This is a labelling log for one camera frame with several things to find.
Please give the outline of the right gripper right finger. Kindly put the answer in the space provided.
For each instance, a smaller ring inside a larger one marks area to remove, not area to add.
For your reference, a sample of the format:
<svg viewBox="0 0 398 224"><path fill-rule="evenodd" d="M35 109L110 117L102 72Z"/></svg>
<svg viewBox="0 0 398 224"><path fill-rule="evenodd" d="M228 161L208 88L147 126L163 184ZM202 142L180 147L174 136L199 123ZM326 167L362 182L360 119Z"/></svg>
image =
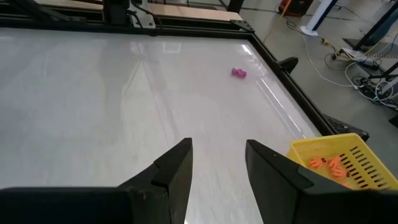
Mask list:
<svg viewBox="0 0 398 224"><path fill-rule="evenodd" d="M253 139L245 158L264 224L398 224L398 190L351 190Z"/></svg>

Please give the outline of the red box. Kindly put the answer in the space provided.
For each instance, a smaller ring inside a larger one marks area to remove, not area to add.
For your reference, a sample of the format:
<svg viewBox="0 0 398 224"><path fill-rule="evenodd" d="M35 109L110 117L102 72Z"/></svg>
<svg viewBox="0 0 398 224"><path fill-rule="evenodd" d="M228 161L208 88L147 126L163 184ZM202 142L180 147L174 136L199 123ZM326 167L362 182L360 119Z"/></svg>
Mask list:
<svg viewBox="0 0 398 224"><path fill-rule="evenodd" d="M279 13L285 16L302 17L310 8L313 0L282 0L278 6Z"/></svg>

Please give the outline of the black stand leg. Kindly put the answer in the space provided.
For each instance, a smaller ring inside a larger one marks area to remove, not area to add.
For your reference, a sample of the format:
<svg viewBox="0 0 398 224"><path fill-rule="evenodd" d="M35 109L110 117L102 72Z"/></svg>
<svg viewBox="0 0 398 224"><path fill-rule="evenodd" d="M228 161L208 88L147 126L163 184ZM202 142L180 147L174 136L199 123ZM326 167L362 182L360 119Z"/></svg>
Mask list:
<svg viewBox="0 0 398 224"><path fill-rule="evenodd" d="M363 49L370 50L376 46L390 31L391 27L398 21L398 0L390 0L390 8L385 12L377 12L376 23L365 30L365 34L360 39L343 39L354 50Z"/></svg>

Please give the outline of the white pole stand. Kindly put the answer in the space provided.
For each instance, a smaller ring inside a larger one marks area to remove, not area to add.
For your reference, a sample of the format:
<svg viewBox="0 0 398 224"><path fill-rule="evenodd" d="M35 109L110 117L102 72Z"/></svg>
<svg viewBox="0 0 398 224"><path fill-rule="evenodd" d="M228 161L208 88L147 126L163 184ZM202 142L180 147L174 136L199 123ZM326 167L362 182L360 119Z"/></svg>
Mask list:
<svg viewBox="0 0 398 224"><path fill-rule="evenodd" d="M305 26L300 27L301 33L308 36L318 36L317 29L326 18L338 0L321 0L320 5Z"/></svg>

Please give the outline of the gray power strip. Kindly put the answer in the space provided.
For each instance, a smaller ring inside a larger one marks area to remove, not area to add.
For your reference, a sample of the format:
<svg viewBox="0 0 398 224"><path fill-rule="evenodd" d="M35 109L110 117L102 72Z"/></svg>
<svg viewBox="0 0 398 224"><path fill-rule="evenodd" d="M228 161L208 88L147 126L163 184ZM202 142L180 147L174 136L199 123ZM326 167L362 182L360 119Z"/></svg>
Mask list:
<svg viewBox="0 0 398 224"><path fill-rule="evenodd" d="M373 58L368 57L367 55L363 54L360 51L342 47L340 53L346 55L349 59L351 59L354 62L359 62L363 65L368 65L368 66L376 66Z"/></svg>

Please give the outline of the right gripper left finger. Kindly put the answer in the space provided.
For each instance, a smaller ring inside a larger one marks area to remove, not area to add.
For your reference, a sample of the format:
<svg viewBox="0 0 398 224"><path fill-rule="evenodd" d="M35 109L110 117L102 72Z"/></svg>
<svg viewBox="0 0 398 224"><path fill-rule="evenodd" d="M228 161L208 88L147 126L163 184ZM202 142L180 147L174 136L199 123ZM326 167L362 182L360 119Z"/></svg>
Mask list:
<svg viewBox="0 0 398 224"><path fill-rule="evenodd" d="M0 224L184 224L193 143L184 138L117 187L0 190Z"/></svg>

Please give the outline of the black aluminium table frame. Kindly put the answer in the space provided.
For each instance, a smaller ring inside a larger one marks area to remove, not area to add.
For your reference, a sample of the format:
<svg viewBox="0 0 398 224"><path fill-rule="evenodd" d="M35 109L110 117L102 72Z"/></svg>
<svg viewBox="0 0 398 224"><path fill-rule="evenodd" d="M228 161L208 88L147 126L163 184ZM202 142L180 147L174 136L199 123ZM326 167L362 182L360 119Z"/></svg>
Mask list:
<svg viewBox="0 0 398 224"><path fill-rule="evenodd" d="M138 34L149 36L208 37L217 39L248 40L270 66L274 75L282 82L290 95L303 109L321 135L336 134L323 114L311 102L290 74L281 70L269 49L246 22L239 20L217 21L214 19L183 18L175 16L155 17L156 27L140 28L107 25L103 20L103 9L51 6L35 0L0 0L0 27L40 30L62 30L74 32L99 32L111 34Z"/></svg>

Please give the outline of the yellow plastic basket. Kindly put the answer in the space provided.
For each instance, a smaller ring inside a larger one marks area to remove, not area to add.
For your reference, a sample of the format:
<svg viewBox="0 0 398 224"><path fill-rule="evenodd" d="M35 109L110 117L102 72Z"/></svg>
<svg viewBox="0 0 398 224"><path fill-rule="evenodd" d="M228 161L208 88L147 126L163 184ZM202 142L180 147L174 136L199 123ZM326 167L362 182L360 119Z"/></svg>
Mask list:
<svg viewBox="0 0 398 224"><path fill-rule="evenodd" d="M345 179L336 179L331 174L328 161L335 156L341 158L341 168L347 172ZM398 190L398 180L354 133L296 140L286 157L352 190ZM324 158L325 164L320 169L309 168L309 160L316 157Z"/></svg>

